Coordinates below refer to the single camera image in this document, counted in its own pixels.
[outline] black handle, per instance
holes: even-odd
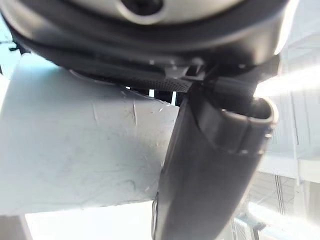
[[[268,99],[232,102],[191,87],[160,175],[154,240],[213,240],[243,198],[278,114]]]

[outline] scratch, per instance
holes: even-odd
[[[97,114],[97,110],[94,102],[92,103],[92,111],[93,111],[93,118],[95,120],[95,123],[99,125],[99,118],[98,118],[98,114]]]
[[[138,116],[137,116],[137,111],[136,111],[136,100],[133,100],[133,116],[134,116],[134,124],[137,126],[138,124]]]

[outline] round opening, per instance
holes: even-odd
[[[132,13],[139,16],[150,16],[158,13],[164,6],[163,0],[121,0]]]

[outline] black plastic housing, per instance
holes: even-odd
[[[245,0],[210,18],[138,25],[63,0],[2,0],[23,45],[68,69],[122,85],[187,92],[199,66],[256,66],[275,54],[289,0]]]

